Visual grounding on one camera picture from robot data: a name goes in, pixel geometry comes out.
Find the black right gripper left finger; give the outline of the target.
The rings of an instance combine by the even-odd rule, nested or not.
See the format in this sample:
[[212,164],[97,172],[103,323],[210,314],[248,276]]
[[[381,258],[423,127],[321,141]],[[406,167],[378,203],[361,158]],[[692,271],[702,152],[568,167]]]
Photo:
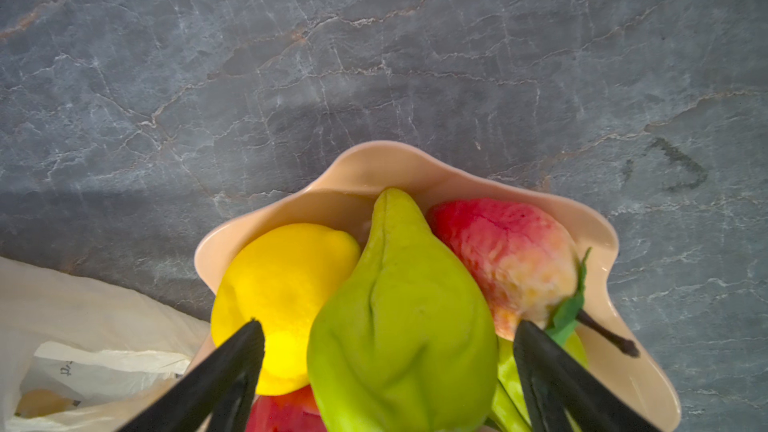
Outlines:
[[265,355],[260,322],[252,320],[123,431],[243,431]]

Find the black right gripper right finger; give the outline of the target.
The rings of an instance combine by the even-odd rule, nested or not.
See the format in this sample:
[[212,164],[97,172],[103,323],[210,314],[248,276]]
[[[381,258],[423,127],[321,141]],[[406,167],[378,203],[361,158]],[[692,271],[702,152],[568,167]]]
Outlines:
[[657,428],[616,397],[544,331],[521,322],[514,358],[534,431],[655,431]]

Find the yellow fake lemon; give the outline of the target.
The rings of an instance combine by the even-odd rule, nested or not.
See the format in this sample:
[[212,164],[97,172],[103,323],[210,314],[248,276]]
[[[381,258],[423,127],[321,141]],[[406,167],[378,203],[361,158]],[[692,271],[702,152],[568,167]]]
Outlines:
[[211,335],[220,346],[245,323],[261,323],[265,355],[256,393],[280,396],[309,384],[313,321],[361,255],[347,232],[298,223],[249,243],[228,266],[214,300]]

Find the green fake pear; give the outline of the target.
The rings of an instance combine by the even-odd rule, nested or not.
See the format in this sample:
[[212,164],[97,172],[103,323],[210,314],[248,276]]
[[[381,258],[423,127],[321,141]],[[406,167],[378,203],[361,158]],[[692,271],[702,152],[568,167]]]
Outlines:
[[489,307],[406,192],[377,198],[362,256],[317,316],[307,359],[330,431],[473,431],[485,422],[498,360]]

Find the translucent banana print plastic bag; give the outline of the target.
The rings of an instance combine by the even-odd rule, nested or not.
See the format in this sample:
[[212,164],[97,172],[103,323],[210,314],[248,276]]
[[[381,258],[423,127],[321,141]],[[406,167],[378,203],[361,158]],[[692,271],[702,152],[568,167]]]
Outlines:
[[1,428],[115,431],[176,385],[208,323],[136,291],[1,261]]

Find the pink fake dragon fruit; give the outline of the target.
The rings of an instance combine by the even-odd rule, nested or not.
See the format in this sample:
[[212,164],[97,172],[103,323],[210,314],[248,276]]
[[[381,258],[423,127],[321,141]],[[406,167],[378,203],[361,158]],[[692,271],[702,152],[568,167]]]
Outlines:
[[260,396],[245,432],[326,432],[310,386],[281,396]]

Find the peach wavy fruit bowl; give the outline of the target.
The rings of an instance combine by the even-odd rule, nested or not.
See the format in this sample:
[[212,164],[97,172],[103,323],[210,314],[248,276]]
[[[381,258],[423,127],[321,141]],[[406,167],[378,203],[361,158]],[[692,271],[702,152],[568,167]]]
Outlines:
[[[594,209],[569,198],[480,178],[451,167],[418,148],[393,141],[372,141],[343,152],[316,180],[271,205],[214,228],[199,243],[194,266],[216,292],[229,264],[254,238],[285,224],[307,222],[344,230],[366,242],[372,208],[380,192],[399,188],[422,210],[455,199],[492,197],[534,204],[559,221],[587,261],[585,310],[623,337],[634,335],[616,311],[607,279],[619,253],[614,227]],[[596,332],[579,326],[590,372],[636,412],[662,431],[681,421],[678,394],[646,349],[637,358],[622,354]]]

